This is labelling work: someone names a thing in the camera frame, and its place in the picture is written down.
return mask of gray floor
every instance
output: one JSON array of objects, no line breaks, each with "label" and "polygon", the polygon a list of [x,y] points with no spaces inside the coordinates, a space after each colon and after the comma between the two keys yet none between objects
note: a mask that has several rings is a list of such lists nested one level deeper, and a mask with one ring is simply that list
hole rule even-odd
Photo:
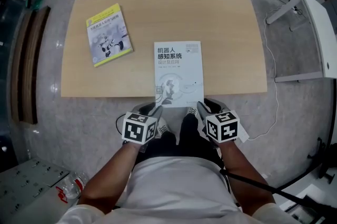
[{"label": "gray floor", "polygon": [[[93,176],[121,146],[120,135],[115,129],[116,117],[150,99],[60,97],[63,45],[73,3],[74,0],[44,0],[52,10],[38,63],[38,124],[12,124],[12,132],[24,134],[32,156]],[[280,7],[280,2],[252,0],[252,3],[263,36],[266,12]],[[319,69],[310,26],[293,33],[289,31],[290,23],[298,19],[301,17],[287,14],[266,29],[278,75]],[[265,133],[275,121],[274,63],[265,47],[264,37],[262,39],[268,93],[213,96],[238,113],[251,137]],[[268,176],[270,184],[279,186],[303,172],[310,163],[306,156],[315,151],[317,138],[327,139],[332,108],[331,88],[329,80],[278,83],[280,107],[275,126],[268,135],[257,140],[244,144],[238,142],[249,161],[260,173]],[[183,116],[183,109],[164,112],[175,132],[179,131]]]}]

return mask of table leg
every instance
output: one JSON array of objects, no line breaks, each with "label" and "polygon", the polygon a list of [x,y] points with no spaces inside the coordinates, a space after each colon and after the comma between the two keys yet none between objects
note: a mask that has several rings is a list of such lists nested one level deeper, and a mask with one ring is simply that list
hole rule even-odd
[{"label": "table leg", "polygon": [[291,25],[289,27],[289,29],[290,29],[291,32],[293,32],[294,30],[297,30],[298,28],[302,27],[303,25],[305,25],[308,22],[309,22],[309,19],[307,19],[307,18],[302,19],[302,20],[294,23],[293,25]]},{"label": "table leg", "polygon": [[275,20],[279,19],[283,16],[286,12],[291,10],[294,6],[300,3],[301,0],[290,0],[287,4],[283,5],[280,10],[278,10],[275,14],[269,17],[266,22],[267,24],[272,24]]},{"label": "table leg", "polygon": [[322,72],[314,72],[307,74],[299,74],[299,75],[289,75],[289,76],[280,76],[275,78],[275,82],[288,82],[288,81],[297,81],[297,80],[308,80],[308,79],[317,79],[322,78]]}]

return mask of person's left arm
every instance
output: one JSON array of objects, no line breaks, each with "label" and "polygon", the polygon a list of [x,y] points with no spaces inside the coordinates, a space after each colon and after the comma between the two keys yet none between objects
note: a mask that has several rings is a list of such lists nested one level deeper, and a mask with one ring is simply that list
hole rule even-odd
[{"label": "person's left arm", "polygon": [[111,212],[123,193],[141,145],[128,142],[87,183],[79,205],[91,205],[105,214]]}]

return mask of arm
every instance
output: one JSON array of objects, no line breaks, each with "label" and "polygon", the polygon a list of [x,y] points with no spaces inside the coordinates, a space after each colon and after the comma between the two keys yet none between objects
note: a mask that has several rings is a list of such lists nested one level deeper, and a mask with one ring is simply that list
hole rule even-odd
[{"label": "arm", "polygon": [[87,183],[79,205],[91,205],[109,213],[123,193],[141,145],[128,142]]},{"label": "arm", "polygon": [[[219,147],[223,163],[228,172],[267,184],[233,141],[219,144]],[[253,215],[256,210],[267,203],[275,203],[270,192],[230,177],[228,179],[234,196],[242,207],[243,212],[247,215]]]}]

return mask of book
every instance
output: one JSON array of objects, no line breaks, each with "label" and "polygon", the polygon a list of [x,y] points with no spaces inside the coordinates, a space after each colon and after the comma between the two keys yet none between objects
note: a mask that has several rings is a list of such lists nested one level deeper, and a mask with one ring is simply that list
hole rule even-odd
[{"label": "book", "polygon": [[154,43],[154,70],[156,106],[190,107],[204,102],[200,42]]},{"label": "book", "polygon": [[119,4],[87,19],[86,27],[95,67],[133,51]]}]

